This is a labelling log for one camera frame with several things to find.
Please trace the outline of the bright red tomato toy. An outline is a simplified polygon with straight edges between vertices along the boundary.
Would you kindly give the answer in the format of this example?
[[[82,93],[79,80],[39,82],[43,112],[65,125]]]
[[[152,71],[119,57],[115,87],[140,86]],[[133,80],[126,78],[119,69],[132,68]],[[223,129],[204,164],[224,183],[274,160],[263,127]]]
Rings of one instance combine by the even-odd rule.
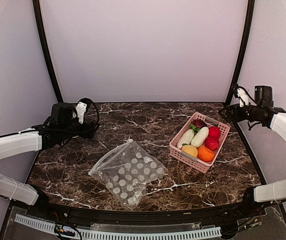
[[[211,126],[209,128],[209,135],[208,136],[209,137],[215,137],[215,138],[219,139],[221,136],[220,128],[216,127],[216,126]]]

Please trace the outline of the dark red beet toy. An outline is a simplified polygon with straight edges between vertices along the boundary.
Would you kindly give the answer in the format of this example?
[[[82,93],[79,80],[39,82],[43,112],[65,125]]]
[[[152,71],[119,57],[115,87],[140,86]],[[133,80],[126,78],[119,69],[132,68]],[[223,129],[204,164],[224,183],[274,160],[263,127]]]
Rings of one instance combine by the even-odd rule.
[[[207,124],[204,121],[202,121],[201,119],[195,119],[192,121],[192,128],[195,130],[201,129],[205,126],[207,126]]]

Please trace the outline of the dark red pomegranate toy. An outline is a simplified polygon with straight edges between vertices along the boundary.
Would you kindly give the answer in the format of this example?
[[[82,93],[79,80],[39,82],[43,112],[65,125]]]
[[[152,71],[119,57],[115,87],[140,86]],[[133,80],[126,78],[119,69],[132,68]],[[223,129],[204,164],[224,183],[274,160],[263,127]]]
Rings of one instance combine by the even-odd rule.
[[[210,149],[211,151],[215,151],[219,147],[219,138],[215,136],[208,136],[207,139],[205,140],[205,146]]]

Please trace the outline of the yellow peach toy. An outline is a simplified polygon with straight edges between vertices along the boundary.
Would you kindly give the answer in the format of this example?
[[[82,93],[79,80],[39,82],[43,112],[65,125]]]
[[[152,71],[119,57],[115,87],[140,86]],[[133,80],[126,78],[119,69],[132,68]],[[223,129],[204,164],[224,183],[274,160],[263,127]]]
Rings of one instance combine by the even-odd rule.
[[[184,145],[182,148],[181,148],[182,152],[185,152],[189,155],[191,155],[192,157],[198,157],[198,149],[197,147],[195,146],[192,146],[192,145]]]

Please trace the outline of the clear polka dot zip bag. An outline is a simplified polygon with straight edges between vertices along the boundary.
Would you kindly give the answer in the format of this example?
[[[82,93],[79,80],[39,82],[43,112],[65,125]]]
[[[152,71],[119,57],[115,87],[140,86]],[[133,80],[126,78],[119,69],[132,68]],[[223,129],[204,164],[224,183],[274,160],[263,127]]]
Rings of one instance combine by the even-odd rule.
[[[164,164],[132,139],[107,152],[88,173],[131,210],[139,204],[146,186],[167,174]]]

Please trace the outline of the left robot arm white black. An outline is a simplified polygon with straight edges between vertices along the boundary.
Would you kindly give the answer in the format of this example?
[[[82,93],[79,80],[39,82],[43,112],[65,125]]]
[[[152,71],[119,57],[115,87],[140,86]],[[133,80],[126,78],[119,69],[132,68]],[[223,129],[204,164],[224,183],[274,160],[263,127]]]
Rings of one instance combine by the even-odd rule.
[[[67,124],[62,124],[47,119],[44,124],[0,135],[0,160],[47,150],[54,146],[63,147],[73,137],[92,139],[98,127],[98,121],[85,123],[79,122],[76,118]],[[0,196],[33,206],[34,211],[42,218],[49,218],[53,214],[53,206],[48,203],[48,196],[39,187],[21,183],[1,173]]]

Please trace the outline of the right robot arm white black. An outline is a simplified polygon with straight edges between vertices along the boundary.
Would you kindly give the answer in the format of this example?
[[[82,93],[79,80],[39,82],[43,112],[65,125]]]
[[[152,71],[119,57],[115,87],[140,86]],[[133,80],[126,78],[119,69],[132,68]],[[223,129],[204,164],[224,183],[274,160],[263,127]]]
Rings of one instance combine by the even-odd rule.
[[[238,104],[226,106],[219,114],[227,122],[249,121],[271,129],[286,142],[286,111],[280,107],[253,106]],[[257,205],[286,201],[286,179],[277,182],[248,188],[238,205],[238,213],[243,217],[250,216]]]

